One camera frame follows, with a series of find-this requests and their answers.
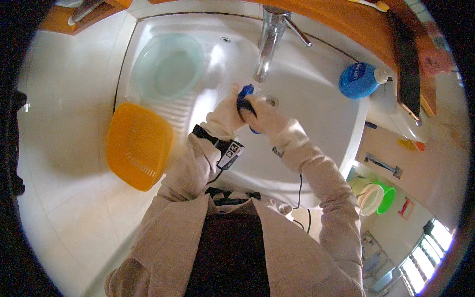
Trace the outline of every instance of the person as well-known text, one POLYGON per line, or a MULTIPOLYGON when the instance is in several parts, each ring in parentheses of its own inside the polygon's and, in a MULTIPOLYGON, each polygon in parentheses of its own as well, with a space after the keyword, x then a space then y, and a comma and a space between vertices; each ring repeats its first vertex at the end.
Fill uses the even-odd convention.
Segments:
POLYGON ((246 96, 256 116, 242 109, 241 118, 238 90, 234 84, 199 125, 205 135, 189 135, 130 254, 107 277, 107 296, 364 296, 359 208, 350 186, 298 121, 264 97, 246 96), (222 155, 212 140, 233 139, 245 124, 267 135, 274 153, 321 199, 320 243, 256 198, 229 208, 204 194, 222 155))

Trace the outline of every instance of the orange plastic basket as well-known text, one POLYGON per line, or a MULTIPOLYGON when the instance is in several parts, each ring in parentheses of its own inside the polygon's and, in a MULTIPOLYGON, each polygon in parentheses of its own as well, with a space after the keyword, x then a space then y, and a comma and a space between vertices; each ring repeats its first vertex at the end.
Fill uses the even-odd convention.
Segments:
POLYGON ((171 125, 160 116, 126 102, 116 108, 106 142, 111 170, 146 192, 162 177, 174 136, 171 125))

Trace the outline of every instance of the sink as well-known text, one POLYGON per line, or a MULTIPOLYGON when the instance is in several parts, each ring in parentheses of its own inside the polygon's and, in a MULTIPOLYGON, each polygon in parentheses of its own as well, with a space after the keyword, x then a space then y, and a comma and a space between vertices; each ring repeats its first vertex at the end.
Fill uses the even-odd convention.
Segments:
MULTIPOLYGON (((252 83, 255 93, 279 99, 281 113, 300 121, 310 141, 330 156, 346 177, 363 132, 369 99, 353 101, 338 90, 338 79, 354 60, 339 50, 311 38, 305 48, 287 30, 274 55, 267 80, 253 80, 262 21, 216 13, 183 13, 150 17, 137 23, 127 49, 119 78, 116 105, 128 101, 149 108, 168 120, 176 135, 175 156, 195 124, 205 120, 233 82, 242 87, 252 83), (184 97, 171 103, 142 99, 131 80, 135 60, 150 39, 166 33, 183 33, 195 38, 204 53, 203 75, 184 97)), ((246 147, 244 153, 224 172, 218 182, 235 190, 259 191, 296 206, 299 175, 290 172, 271 152, 266 136, 248 127, 237 132, 246 147)), ((304 180, 301 205, 317 208, 315 197, 304 180)))

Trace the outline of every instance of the hand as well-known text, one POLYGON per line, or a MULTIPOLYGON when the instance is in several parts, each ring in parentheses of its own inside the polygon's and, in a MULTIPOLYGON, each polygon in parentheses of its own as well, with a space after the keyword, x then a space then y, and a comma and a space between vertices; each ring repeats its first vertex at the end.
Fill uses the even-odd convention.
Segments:
POLYGON ((247 109, 241 109, 241 115, 254 131, 266 134, 272 139, 285 128, 289 118, 279 114, 277 107, 266 102, 265 97, 247 95, 245 99, 251 103, 257 117, 247 109))
POLYGON ((245 124, 236 108, 238 93, 239 85, 234 83, 226 99, 206 116, 206 122, 200 124, 209 135, 221 140, 233 139, 234 132, 245 124))
POLYGON ((244 121, 256 132, 269 136, 272 145, 280 151, 296 148, 308 142, 308 137, 299 122, 277 112, 277 108, 266 102, 266 98, 247 95, 256 116, 247 109, 241 109, 244 121))

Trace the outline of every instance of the beige jacket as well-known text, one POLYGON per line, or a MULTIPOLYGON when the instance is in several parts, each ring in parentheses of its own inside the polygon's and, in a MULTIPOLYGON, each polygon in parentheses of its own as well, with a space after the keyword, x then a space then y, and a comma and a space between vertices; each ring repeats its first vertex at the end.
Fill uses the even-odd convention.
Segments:
MULTIPOLYGON (((148 208, 131 253, 108 276, 109 297, 183 296, 204 218, 219 211, 202 193, 220 152, 193 134, 187 146, 148 208)), ((271 296, 364 296, 359 209, 350 186, 334 162, 309 143, 287 150, 282 161, 302 172, 321 199, 323 227, 318 244, 256 199, 232 210, 260 218, 271 296)))

